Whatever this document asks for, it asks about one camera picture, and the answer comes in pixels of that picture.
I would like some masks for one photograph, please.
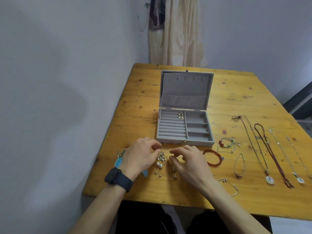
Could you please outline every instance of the elastic pocket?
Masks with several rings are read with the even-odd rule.
[[[205,108],[206,95],[176,96],[163,95],[162,104],[172,107]]]

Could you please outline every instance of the watch strap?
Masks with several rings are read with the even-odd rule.
[[[126,175],[122,173],[118,174],[118,176],[115,178],[114,183],[124,188],[127,193],[131,190],[133,185],[133,181],[131,181],[131,179],[129,179]]]

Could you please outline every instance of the white pendant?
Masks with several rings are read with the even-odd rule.
[[[297,181],[301,184],[303,184],[305,181],[301,177],[297,177]]]
[[[267,181],[267,183],[269,183],[270,185],[273,185],[275,182],[274,182],[274,179],[272,178],[272,177],[269,177],[269,176],[267,176],[266,177],[266,181]]]

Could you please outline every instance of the cream curtain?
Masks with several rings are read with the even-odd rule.
[[[150,35],[152,64],[207,65],[199,14],[199,0],[166,0],[164,31]]]

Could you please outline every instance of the gray jewelry box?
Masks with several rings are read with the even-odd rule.
[[[161,71],[157,140],[201,145],[215,142],[207,114],[213,73]]]

